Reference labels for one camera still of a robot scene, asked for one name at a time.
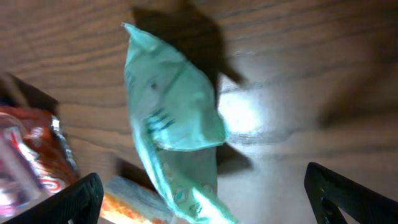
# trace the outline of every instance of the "table surface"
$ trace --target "table surface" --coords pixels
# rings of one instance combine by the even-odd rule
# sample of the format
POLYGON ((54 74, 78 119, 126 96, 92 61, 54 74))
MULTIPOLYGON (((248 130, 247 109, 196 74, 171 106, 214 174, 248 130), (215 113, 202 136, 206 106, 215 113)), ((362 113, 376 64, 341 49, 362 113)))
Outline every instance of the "table surface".
POLYGON ((136 24, 214 83, 244 155, 218 195, 244 223, 315 223, 303 178, 318 162, 398 200, 398 3, 335 0, 4 1, 3 72, 60 102, 83 174, 105 182, 134 151, 124 86, 136 24))

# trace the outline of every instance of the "wood grain surface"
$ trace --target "wood grain surface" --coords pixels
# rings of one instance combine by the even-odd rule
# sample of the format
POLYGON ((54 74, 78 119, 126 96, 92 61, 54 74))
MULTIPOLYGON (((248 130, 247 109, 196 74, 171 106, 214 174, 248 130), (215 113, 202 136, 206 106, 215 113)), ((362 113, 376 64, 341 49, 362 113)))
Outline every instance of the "wood grain surface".
POLYGON ((3 0, 0 68, 60 103, 82 173, 131 140, 124 61, 136 24, 214 84, 231 130, 218 195, 244 223, 315 223, 310 161, 398 200, 398 2, 3 0))

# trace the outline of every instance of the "red snack bag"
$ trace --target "red snack bag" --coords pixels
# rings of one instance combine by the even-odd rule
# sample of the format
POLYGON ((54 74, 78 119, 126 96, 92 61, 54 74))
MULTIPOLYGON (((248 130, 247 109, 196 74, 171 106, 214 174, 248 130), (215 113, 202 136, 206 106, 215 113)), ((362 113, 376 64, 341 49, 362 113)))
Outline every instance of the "red snack bag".
POLYGON ((51 194, 78 178, 70 150, 63 147, 65 139, 59 139, 59 133, 53 129, 53 118, 47 111, 0 106, 3 138, 12 142, 51 194))

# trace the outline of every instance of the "black object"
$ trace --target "black object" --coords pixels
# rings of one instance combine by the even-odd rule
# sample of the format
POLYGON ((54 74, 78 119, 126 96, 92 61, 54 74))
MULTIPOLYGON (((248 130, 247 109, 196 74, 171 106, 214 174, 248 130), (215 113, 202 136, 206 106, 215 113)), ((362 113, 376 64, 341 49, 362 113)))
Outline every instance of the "black object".
POLYGON ((97 224, 103 197, 101 179, 92 173, 4 224, 97 224))
POLYGON ((339 207, 359 223, 398 223, 398 203, 317 163, 308 164, 305 191, 319 224, 347 224, 339 207))

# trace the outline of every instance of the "teal plastic wrapper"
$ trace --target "teal plastic wrapper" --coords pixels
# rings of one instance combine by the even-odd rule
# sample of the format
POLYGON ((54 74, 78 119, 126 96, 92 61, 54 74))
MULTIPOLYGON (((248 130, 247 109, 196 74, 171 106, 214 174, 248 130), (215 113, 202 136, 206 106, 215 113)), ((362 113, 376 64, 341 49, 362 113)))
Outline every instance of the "teal plastic wrapper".
POLYGON ((133 139, 167 205, 190 223, 237 223, 218 200, 215 146, 225 142, 207 77, 164 41, 123 24, 133 139))

